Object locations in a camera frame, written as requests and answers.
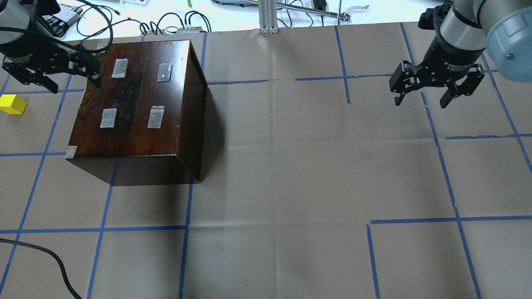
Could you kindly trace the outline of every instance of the table surface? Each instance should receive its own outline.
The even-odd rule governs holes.
[[[472,96],[395,106],[390,73],[433,36],[183,35],[213,97],[196,185],[110,187],[66,162],[85,79],[51,76],[54,95],[0,71],[29,103],[0,114],[0,237],[54,250],[89,299],[528,299],[532,85],[483,57]],[[2,299],[71,297],[44,253],[0,246],[0,262]]]

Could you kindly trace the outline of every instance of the wooden box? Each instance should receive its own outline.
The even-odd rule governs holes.
[[[102,86],[87,84],[66,160],[113,186],[199,182],[207,82],[191,42],[114,44],[98,58]],[[125,77],[113,78],[121,59]]]

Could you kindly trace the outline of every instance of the box top surface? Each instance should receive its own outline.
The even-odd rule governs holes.
[[[101,61],[100,88],[87,84],[69,146],[75,157],[174,155],[191,50],[189,40],[114,44]],[[115,62],[128,59],[124,78],[112,78]],[[161,64],[170,81],[158,81]],[[148,128],[152,106],[164,106],[160,129]],[[113,128],[101,128],[104,109],[116,109]]]

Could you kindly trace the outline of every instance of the metal frame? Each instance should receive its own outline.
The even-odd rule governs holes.
[[[259,24],[259,32],[262,34],[279,33],[277,0],[259,0]]]

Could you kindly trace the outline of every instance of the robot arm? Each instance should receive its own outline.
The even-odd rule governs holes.
[[[41,85],[52,93],[57,93],[58,86],[45,76],[47,74],[78,74],[100,86],[100,62],[91,53],[104,51],[111,41],[100,51],[95,51],[56,40],[36,18],[57,13],[58,9],[56,0],[0,0],[0,52],[5,56],[2,68],[22,84]]]
[[[403,61],[390,78],[390,91],[404,96],[426,86],[447,87],[442,108],[470,96],[484,77],[477,59],[487,48],[499,73],[513,81],[532,81],[532,0],[456,0],[427,9],[418,27],[436,36],[423,61]]]

